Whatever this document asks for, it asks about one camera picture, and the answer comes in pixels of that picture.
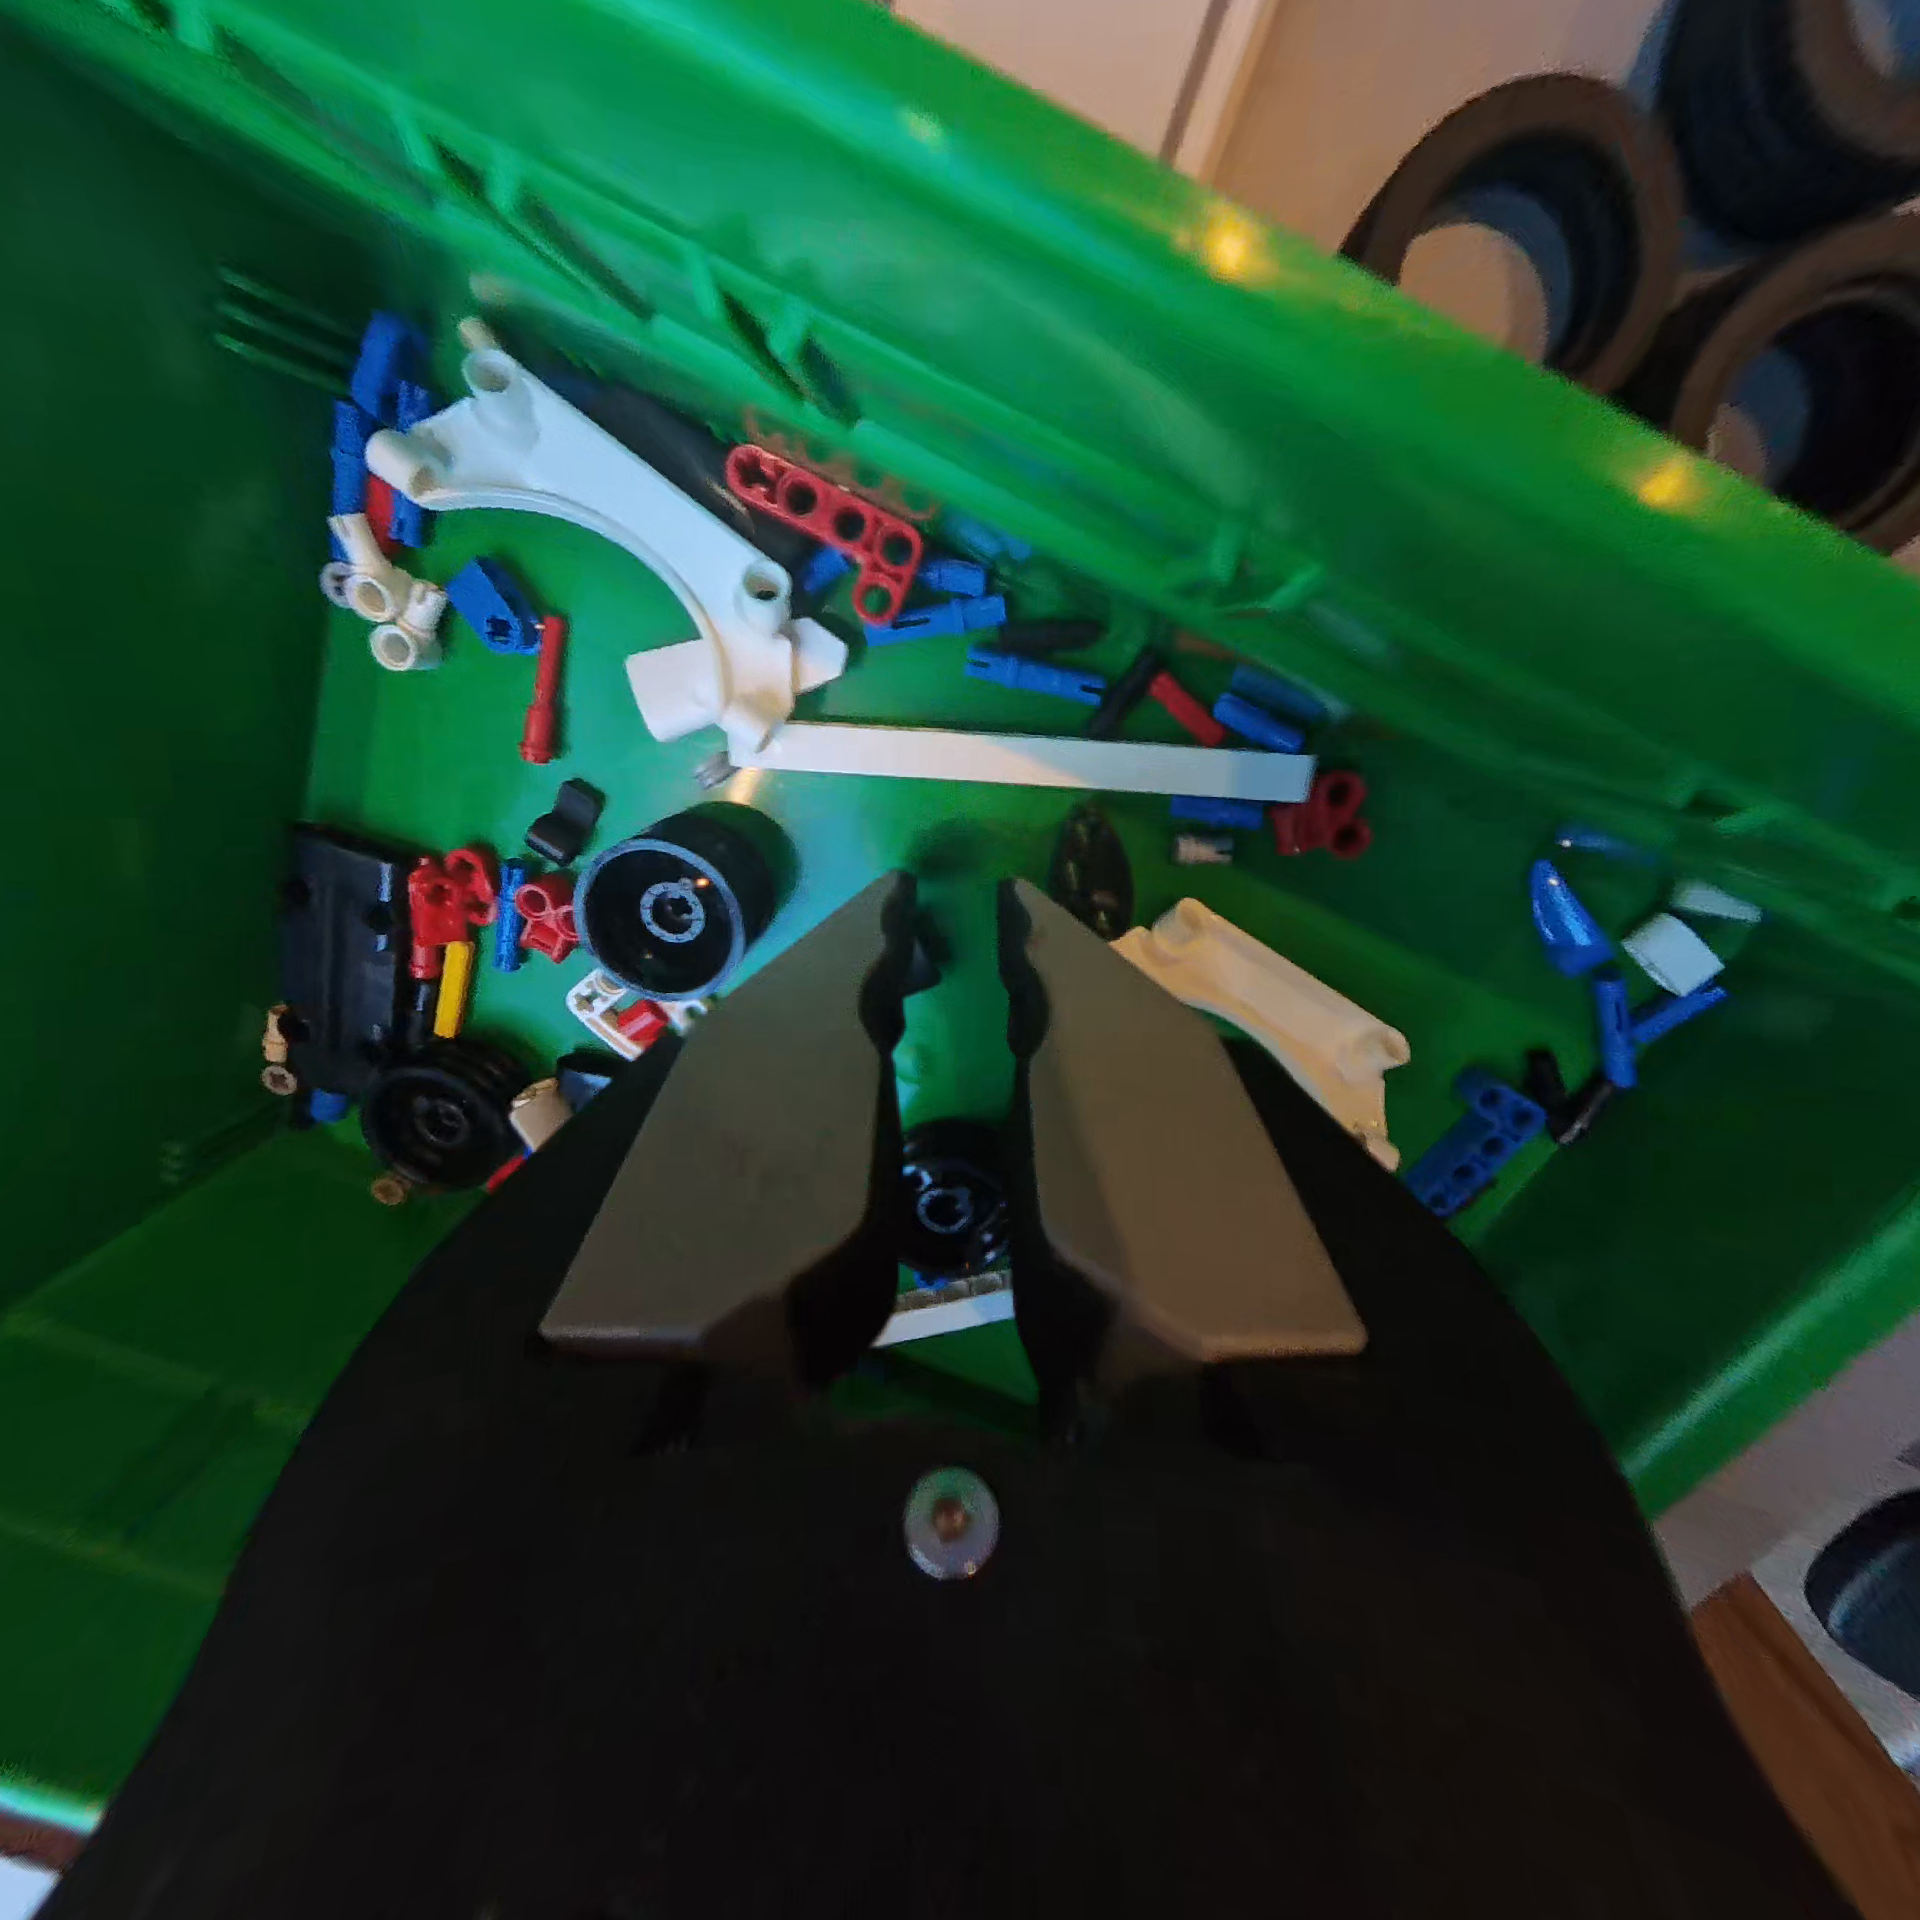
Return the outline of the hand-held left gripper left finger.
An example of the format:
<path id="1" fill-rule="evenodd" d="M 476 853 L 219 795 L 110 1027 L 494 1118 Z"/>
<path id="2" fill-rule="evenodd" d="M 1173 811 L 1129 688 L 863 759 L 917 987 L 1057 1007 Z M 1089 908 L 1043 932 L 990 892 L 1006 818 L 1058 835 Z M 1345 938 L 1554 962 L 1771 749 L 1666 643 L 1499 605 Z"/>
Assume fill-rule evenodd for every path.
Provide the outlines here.
<path id="1" fill-rule="evenodd" d="M 682 1047 L 541 1320 L 591 1358 L 838 1378 L 897 1298 L 897 1045 L 919 886 L 889 871 Z"/>

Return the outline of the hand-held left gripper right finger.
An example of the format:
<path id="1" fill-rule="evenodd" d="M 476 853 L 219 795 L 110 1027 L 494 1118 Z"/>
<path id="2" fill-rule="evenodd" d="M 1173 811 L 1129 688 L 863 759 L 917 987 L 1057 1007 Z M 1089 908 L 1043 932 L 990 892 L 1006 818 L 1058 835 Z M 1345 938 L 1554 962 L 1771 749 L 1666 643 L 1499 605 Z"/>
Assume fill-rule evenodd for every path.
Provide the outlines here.
<path id="1" fill-rule="evenodd" d="M 1027 880 L 999 884 L 999 981 L 1043 1421 L 1141 1381 L 1357 1358 L 1361 1309 L 1217 1031 Z"/>

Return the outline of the black toy wheel rim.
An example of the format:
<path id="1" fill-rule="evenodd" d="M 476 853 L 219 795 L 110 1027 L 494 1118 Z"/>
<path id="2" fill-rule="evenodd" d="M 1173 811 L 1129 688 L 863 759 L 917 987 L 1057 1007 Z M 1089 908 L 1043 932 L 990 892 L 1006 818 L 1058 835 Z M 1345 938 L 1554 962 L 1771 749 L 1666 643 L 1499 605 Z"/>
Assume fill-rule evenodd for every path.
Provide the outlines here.
<path id="1" fill-rule="evenodd" d="M 428 1039 L 367 1079 L 356 1111 L 375 1158 L 412 1186 L 486 1186 L 525 1147 L 513 1101 L 535 1070 L 491 1039 Z"/>
<path id="2" fill-rule="evenodd" d="M 921 1288 L 1007 1269 L 1007 1203 L 999 1128 L 925 1119 L 903 1136 L 898 1261 Z"/>
<path id="3" fill-rule="evenodd" d="M 788 836 L 764 811 L 685 807 L 582 866 L 572 899 L 580 946 L 651 1002 L 708 996 L 743 967 L 795 871 Z"/>

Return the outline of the pile of small toy bricks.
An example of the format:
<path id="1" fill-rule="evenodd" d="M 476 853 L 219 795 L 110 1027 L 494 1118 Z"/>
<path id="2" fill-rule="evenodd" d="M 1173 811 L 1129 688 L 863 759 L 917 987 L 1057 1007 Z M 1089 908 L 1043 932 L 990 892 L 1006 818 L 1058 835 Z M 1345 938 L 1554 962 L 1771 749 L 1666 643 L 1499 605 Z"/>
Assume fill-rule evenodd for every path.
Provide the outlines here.
<path id="1" fill-rule="evenodd" d="M 469 352 L 499 348 L 477 323 L 463 331 Z M 566 622 L 538 615 L 515 576 L 490 559 L 474 559 L 445 583 L 419 579 L 399 559 L 399 546 L 413 541 L 423 517 L 433 515 L 398 496 L 366 464 L 367 438 L 381 427 L 413 427 L 439 414 L 428 387 L 412 376 L 419 338 L 393 314 L 375 314 L 350 376 L 350 395 L 331 410 L 331 517 L 329 556 L 319 589 L 333 608 L 367 624 L 367 648 L 393 675 L 415 675 L 441 666 L 441 628 L 447 608 L 499 655 L 532 659 L 535 688 L 525 714 L 518 756 L 547 765 L 558 751 L 559 690 L 564 680 Z M 887 512 L 877 501 L 847 491 L 825 474 L 794 464 L 759 443 L 723 447 L 693 421 L 663 411 L 646 399 L 644 419 L 622 435 L 582 411 L 623 447 L 637 452 L 668 480 L 687 491 L 737 532 L 754 539 L 794 579 L 795 602 L 851 581 L 854 616 L 863 622 L 868 644 L 913 640 L 925 632 L 990 632 L 1006 624 L 1001 599 L 987 591 L 993 567 L 974 559 L 934 556 L 925 559 L 921 527 Z M 1233 701 L 1201 711 L 1178 680 L 1145 660 L 1145 698 L 1179 718 L 1190 734 L 1183 744 L 1206 749 L 1262 749 L 1301 754 L 1299 728 L 1287 731 L 1282 709 Z M 1316 763 L 1309 798 L 1294 804 L 1245 799 L 1171 798 L 1175 815 L 1188 828 L 1233 824 L 1235 830 L 1284 828 L 1282 851 L 1333 848 L 1363 853 L 1370 823 L 1363 818 L 1363 779 Z M 499 964 L 515 970 L 522 954 L 545 954 L 555 964 L 580 946 L 574 919 L 574 884 L 582 871 L 582 848 L 591 838 L 604 802 L 589 787 L 564 783 L 555 807 L 527 830 L 525 846 L 541 871 L 524 862 L 500 862 L 479 848 L 404 862 L 385 880 L 367 880 L 363 894 L 379 908 L 363 919 L 342 919 L 345 880 L 335 922 L 367 954 L 387 954 L 395 1012 L 350 1015 L 347 939 L 329 935 L 331 972 L 314 973 L 311 987 L 289 987 L 292 1012 L 271 1019 L 295 1050 L 295 1064 L 271 1064 L 262 1083 L 291 1092 L 295 1079 L 314 1088 L 315 1112 L 323 1096 L 345 1108 L 362 1092 L 347 1092 L 350 1068 L 367 1079 L 375 1068 L 419 1047 L 413 1028 L 399 1031 L 399 1011 L 415 1027 L 426 1012 L 439 1022 L 437 1039 L 454 1039 L 453 1019 L 466 1006 L 477 930 L 497 935 Z M 1049 882 L 1049 899 L 1079 919 L 1095 938 L 1158 983 L 1201 1018 L 1227 1024 L 1260 1045 L 1316 1103 L 1386 1170 L 1398 1170 L 1386 1119 L 1386 1076 L 1410 1061 L 1402 1031 L 1329 983 L 1260 943 L 1257 938 L 1223 919 L 1196 899 L 1182 899 L 1147 926 L 1131 923 L 1133 882 L 1119 840 L 1097 807 L 1074 811 L 1063 830 L 1061 859 Z M 1598 1018 L 1598 1072 L 1577 1096 L 1557 1091 L 1521 1091 L 1487 1072 L 1465 1072 L 1457 1088 L 1462 1118 L 1441 1143 L 1415 1160 L 1409 1179 L 1422 1204 L 1435 1215 L 1453 1215 L 1469 1204 L 1532 1139 L 1553 1133 L 1563 1143 L 1575 1136 L 1575 1118 L 1593 1103 L 1588 1095 L 1611 1095 L 1637 1083 L 1642 1054 L 1729 1002 L 1722 960 L 1684 919 L 1700 908 L 1683 899 L 1673 911 L 1647 919 L 1621 943 L 1610 943 L 1582 900 L 1549 862 L 1533 868 L 1529 899 L 1545 948 L 1557 967 L 1590 987 Z M 646 999 L 604 973 L 589 972 L 566 989 L 566 1007 L 599 1035 L 601 1050 L 634 1061 L 673 1024 L 684 1031 L 708 1012 L 701 999 Z"/>

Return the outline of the green plastic bin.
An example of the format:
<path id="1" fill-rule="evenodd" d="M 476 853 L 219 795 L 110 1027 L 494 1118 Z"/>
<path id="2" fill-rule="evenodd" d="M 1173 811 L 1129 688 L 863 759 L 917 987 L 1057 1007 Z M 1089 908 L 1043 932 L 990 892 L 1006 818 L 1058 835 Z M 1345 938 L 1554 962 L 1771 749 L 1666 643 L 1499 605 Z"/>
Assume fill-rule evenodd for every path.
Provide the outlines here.
<path id="1" fill-rule="evenodd" d="M 1527 868 L 1759 908 L 1462 1219 L 1650 1512 L 1916 1316 L 1916 579 L 874 5 L 4 5 L 4 1810 L 85 1830 L 353 1343 L 463 1211 L 257 1080 L 292 824 L 508 851 L 525 666 L 326 605 L 388 310 L 1020 543 L 1309 686 L 1355 866 L 1218 909 L 1465 1064 L 1593 1055 Z"/>

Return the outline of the long white toy beam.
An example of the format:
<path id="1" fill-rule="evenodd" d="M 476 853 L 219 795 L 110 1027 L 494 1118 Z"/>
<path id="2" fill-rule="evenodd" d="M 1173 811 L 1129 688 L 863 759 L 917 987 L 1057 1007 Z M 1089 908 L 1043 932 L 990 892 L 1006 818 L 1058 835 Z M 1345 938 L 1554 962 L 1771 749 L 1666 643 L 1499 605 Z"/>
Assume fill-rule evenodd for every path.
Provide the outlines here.
<path id="1" fill-rule="evenodd" d="M 759 747 L 727 744 L 727 756 L 748 772 L 1245 799 L 1262 807 L 1307 799 L 1316 775 L 1316 756 L 1309 754 L 845 723 L 786 723 Z"/>

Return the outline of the white toy arch piece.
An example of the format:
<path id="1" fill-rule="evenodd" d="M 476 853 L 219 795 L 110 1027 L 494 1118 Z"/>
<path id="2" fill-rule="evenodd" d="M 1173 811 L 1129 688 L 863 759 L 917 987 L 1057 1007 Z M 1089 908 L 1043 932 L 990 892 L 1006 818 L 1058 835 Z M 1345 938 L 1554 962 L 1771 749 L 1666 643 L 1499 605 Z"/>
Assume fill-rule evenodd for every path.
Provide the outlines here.
<path id="1" fill-rule="evenodd" d="M 794 576 L 754 539 L 623 447 L 499 348 L 463 358 L 466 397 L 367 438 L 367 470 L 428 512 L 566 522 L 673 591 L 691 636 L 626 655 L 655 741 L 716 728 L 739 770 L 759 767 L 797 698 L 837 680 L 847 647 L 794 611 Z"/>

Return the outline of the dark rounded object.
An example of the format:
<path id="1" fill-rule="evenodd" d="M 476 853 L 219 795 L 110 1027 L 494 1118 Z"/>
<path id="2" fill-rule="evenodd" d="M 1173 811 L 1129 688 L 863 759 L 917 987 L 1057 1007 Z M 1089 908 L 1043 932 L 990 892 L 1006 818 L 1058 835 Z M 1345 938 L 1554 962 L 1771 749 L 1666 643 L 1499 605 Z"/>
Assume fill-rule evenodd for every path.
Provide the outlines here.
<path id="1" fill-rule="evenodd" d="M 1917 1698 L 1917 1490 L 1839 1526 L 1811 1562 L 1803 1595 L 1839 1651 Z"/>

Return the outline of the black toy tire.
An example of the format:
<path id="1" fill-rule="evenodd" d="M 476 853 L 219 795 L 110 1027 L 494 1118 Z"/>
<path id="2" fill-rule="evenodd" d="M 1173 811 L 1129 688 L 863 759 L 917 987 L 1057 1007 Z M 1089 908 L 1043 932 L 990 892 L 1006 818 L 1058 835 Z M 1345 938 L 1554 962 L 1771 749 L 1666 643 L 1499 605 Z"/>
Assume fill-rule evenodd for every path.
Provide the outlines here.
<path id="1" fill-rule="evenodd" d="M 1668 438 L 1895 556 L 1917 519 L 1916 216 L 1852 224 L 1714 285 L 1661 402 Z"/>
<path id="2" fill-rule="evenodd" d="M 1639 363 L 1678 283 L 1668 140 L 1619 87 L 1510 79 L 1441 119 L 1340 254 L 1588 394 Z"/>
<path id="3" fill-rule="evenodd" d="M 1732 243 L 1916 202 L 1916 5 L 1675 5 L 1658 99 L 1694 214 Z"/>

